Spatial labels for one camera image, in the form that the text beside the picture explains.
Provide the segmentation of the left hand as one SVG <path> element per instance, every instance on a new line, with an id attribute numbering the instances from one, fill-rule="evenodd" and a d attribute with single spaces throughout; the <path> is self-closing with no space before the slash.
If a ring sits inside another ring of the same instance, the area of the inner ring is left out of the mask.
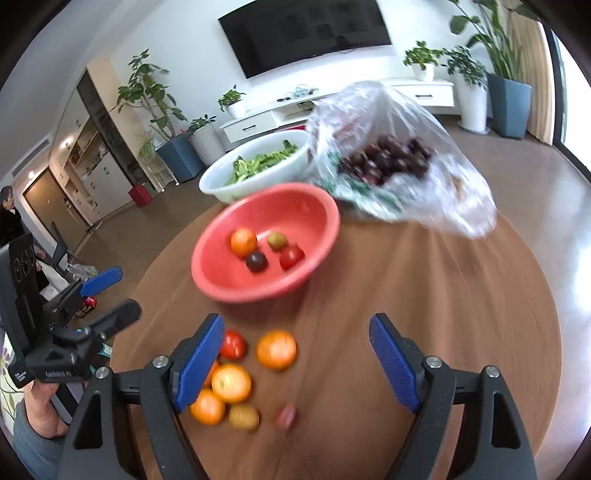
<path id="1" fill-rule="evenodd" d="M 66 435 L 68 426 L 54 408 L 51 399 L 58 390 L 57 384 L 34 380 L 24 388 L 27 419 L 32 429 L 45 439 Z"/>

